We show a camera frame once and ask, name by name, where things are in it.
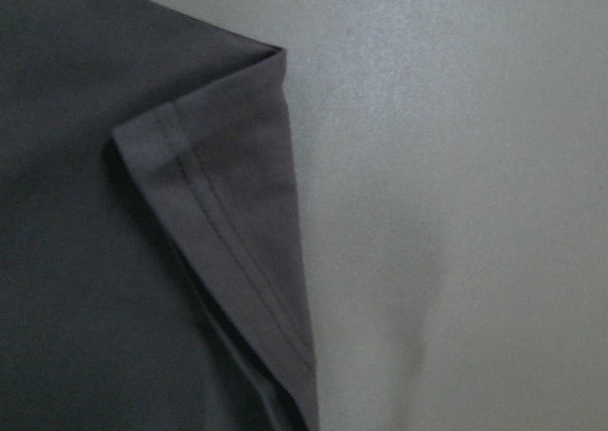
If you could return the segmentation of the dark brown t-shirt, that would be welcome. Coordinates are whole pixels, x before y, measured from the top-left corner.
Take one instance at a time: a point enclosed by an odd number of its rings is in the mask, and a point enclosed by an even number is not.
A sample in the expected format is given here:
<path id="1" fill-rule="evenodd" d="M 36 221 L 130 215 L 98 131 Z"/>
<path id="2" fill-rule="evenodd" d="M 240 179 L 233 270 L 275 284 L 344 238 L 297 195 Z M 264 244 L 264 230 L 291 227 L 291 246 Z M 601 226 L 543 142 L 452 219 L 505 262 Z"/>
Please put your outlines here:
<path id="1" fill-rule="evenodd" d="M 1 0 L 1 426 L 315 430 L 286 53 Z"/>

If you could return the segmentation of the brown paper table cover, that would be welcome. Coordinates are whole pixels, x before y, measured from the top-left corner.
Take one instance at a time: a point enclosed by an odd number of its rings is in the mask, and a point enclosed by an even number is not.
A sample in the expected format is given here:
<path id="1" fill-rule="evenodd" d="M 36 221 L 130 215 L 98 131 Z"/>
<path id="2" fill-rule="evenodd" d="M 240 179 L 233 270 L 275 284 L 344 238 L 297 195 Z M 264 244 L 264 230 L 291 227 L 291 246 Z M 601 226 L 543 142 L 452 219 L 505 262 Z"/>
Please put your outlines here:
<path id="1" fill-rule="evenodd" d="M 153 0 L 285 47 L 325 430 L 607 426 L 607 0 Z"/>

